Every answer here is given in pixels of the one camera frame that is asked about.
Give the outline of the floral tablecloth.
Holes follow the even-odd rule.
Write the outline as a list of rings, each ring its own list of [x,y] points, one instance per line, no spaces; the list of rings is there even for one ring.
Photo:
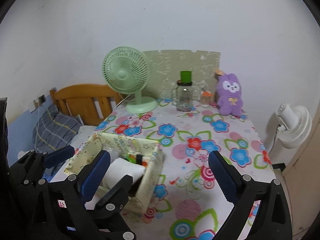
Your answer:
[[[95,130],[93,142],[112,152],[139,150],[152,157],[149,139],[163,153],[163,167],[143,213],[125,209],[122,217],[138,239],[212,239],[229,215],[209,166],[217,150],[227,163],[254,180],[270,182],[275,174],[268,153],[246,113],[221,116],[215,106],[195,105],[179,112],[170,100],[131,114],[117,107]]]

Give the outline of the wooden chair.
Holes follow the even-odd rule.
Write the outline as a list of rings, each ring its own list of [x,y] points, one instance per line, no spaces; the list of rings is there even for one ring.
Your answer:
[[[57,109],[68,116],[80,116],[85,125],[98,126],[113,111],[111,100],[120,103],[120,94],[108,85],[79,84],[50,90]]]

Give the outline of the toothpick jar orange lid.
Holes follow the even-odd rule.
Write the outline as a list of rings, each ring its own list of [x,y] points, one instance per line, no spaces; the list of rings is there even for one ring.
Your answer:
[[[202,91],[200,95],[200,105],[202,107],[209,107],[213,98],[214,96],[211,92],[208,92],[206,90]]]

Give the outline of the green desk fan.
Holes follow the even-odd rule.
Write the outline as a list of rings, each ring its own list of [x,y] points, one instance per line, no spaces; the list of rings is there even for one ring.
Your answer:
[[[154,98],[142,95],[150,75],[149,65],[143,52],[132,47],[114,48],[105,56],[102,72],[106,83],[114,91],[134,96],[126,104],[128,112],[142,114],[157,107]]]

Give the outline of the glass mason jar mug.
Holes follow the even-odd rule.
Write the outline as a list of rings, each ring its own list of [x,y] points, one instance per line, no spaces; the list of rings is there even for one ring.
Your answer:
[[[193,109],[194,101],[199,101],[201,89],[192,82],[177,81],[176,87],[171,90],[171,102],[180,112],[189,112]]]

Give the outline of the beige door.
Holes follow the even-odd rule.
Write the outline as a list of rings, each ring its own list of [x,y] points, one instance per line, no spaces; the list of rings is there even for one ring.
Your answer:
[[[291,204],[292,238],[301,239],[319,213],[319,111],[308,139],[284,171]]]

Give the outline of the yellow fabric storage box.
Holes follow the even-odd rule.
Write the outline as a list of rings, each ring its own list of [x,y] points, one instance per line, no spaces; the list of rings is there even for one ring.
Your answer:
[[[97,195],[102,197],[123,176],[130,175],[133,183],[125,209],[144,214],[163,167],[163,153],[159,143],[149,139],[95,132],[67,161],[64,173],[78,174],[102,150],[110,154],[111,164],[97,189]]]

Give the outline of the green orange tissue pack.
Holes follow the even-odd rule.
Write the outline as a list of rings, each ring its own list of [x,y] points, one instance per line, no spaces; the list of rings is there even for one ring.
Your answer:
[[[125,159],[133,164],[147,167],[151,157],[142,154],[127,153]]]

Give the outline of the green patterned board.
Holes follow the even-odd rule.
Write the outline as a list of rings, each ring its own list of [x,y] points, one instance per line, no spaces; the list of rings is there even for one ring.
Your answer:
[[[220,53],[204,50],[151,50],[144,51],[150,67],[148,83],[143,96],[170,99],[177,87],[181,71],[191,72],[193,99],[198,101],[203,89],[215,94],[216,70],[220,68]]]

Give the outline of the white standing fan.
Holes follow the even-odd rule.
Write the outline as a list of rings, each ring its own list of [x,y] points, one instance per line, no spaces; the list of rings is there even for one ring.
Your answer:
[[[290,106],[284,102],[275,114],[279,122],[275,139],[286,149],[299,148],[311,133],[312,118],[308,109],[303,105]]]

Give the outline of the blue plaid pillow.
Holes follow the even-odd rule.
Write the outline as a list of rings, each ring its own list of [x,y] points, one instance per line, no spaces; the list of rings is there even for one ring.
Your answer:
[[[65,115],[54,104],[50,105],[33,130],[34,150],[51,153],[69,145],[82,125],[80,116]]]

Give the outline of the wall power socket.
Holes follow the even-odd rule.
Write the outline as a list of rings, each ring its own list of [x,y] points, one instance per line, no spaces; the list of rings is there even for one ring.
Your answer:
[[[41,95],[41,96],[39,97],[39,104],[42,105],[42,104],[45,103],[45,102],[46,102],[46,97],[45,97],[44,95]]]

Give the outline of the green cup on jar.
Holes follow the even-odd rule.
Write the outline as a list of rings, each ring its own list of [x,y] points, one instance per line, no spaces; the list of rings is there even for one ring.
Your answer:
[[[184,70],[180,72],[181,83],[192,83],[192,72]]]

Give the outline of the purple plush bunny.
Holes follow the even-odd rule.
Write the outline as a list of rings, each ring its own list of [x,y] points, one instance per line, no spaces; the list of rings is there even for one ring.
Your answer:
[[[233,73],[223,74],[216,85],[217,105],[221,115],[242,115],[242,88],[237,76]]]

